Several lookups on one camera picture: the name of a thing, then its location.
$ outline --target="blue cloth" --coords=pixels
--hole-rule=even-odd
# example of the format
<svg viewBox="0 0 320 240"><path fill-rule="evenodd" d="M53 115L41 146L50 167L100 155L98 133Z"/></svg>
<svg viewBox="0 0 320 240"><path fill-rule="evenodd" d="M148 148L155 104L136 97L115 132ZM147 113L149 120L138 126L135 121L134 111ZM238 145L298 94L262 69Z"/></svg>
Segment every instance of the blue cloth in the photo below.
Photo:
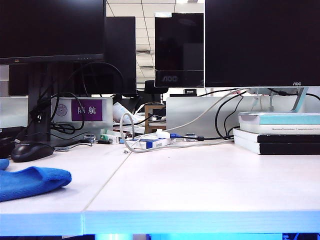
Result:
<svg viewBox="0 0 320 240"><path fill-rule="evenodd" d="M0 170L5 170L9 166L9 160L6 158L0 158Z"/></svg>
<svg viewBox="0 0 320 240"><path fill-rule="evenodd" d="M0 170L0 202L50 192L71 182L70 172L31 166L21 171Z"/></svg>

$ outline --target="white desk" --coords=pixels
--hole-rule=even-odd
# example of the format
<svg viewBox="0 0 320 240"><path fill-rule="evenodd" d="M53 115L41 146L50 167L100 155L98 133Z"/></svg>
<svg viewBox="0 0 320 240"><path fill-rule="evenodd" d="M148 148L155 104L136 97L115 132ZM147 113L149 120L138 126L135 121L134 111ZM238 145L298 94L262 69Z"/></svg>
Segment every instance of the white desk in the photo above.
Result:
<svg viewBox="0 0 320 240"><path fill-rule="evenodd" d="M129 157L123 149L11 164L66 169L73 180L0 203L0 235L320 232L319 155L260 156L232 143Z"/></svg>
<svg viewBox="0 0 320 240"><path fill-rule="evenodd" d="M320 232L320 158L231 144L132 153L84 233Z"/></svg>
<svg viewBox="0 0 320 240"><path fill-rule="evenodd" d="M123 148L77 146L31 162L10 162L10 172L30 166L59 168L70 171L72 181L56 191L1 202L0 236L82 235L83 211L129 156Z"/></svg>

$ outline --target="white plug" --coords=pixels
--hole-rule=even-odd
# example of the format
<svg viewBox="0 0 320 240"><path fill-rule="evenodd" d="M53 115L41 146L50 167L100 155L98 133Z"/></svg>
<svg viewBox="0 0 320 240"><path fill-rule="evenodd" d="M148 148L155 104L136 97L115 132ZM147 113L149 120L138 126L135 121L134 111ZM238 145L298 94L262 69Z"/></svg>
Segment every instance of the white plug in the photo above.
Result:
<svg viewBox="0 0 320 240"><path fill-rule="evenodd" d="M156 130L156 136L158 139L169 139L170 138L170 133L166 131L162 131L162 129L157 129Z"/></svg>

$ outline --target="aoc logo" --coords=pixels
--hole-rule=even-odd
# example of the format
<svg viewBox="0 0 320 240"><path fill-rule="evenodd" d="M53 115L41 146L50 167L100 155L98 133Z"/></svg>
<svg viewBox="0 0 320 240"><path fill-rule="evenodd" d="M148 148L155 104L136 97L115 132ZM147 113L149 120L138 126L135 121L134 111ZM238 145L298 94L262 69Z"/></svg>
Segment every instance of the aoc logo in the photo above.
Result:
<svg viewBox="0 0 320 240"><path fill-rule="evenodd" d="M178 82L179 78L177 76L164 76L162 78L162 82L165 83L176 83Z"/></svg>

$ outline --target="book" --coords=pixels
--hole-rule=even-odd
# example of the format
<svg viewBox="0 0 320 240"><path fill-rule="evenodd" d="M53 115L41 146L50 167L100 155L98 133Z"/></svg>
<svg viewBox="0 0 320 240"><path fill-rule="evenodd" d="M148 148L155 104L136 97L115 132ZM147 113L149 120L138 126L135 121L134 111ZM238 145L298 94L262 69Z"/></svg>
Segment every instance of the book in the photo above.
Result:
<svg viewBox="0 0 320 240"><path fill-rule="evenodd" d="M318 112L240 112L239 123L255 125L320 125Z"/></svg>
<svg viewBox="0 0 320 240"><path fill-rule="evenodd" d="M316 135L320 134L320 124L303 125L259 125L240 123L240 129L256 134L292 134L292 135Z"/></svg>
<svg viewBox="0 0 320 240"><path fill-rule="evenodd" d="M320 134L260 134L233 129L233 135L256 143L320 143Z"/></svg>
<svg viewBox="0 0 320 240"><path fill-rule="evenodd" d="M320 155L320 142L254 142L234 136L234 143L260 155Z"/></svg>

